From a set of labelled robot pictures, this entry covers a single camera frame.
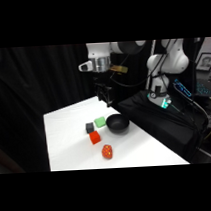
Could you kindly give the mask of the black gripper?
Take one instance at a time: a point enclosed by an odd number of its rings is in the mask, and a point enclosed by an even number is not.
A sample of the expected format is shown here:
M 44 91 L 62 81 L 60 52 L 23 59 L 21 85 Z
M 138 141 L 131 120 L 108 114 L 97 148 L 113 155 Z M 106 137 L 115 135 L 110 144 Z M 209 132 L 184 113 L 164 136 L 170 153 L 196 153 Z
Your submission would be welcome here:
M 109 82 L 105 80 L 101 81 L 95 81 L 94 82 L 94 87 L 96 90 L 96 94 L 98 95 L 98 101 L 104 101 L 104 97 L 106 96 L 106 106 L 111 107 L 112 106 L 112 100 L 110 98 L 110 91 L 112 90 L 112 87 L 109 85 Z

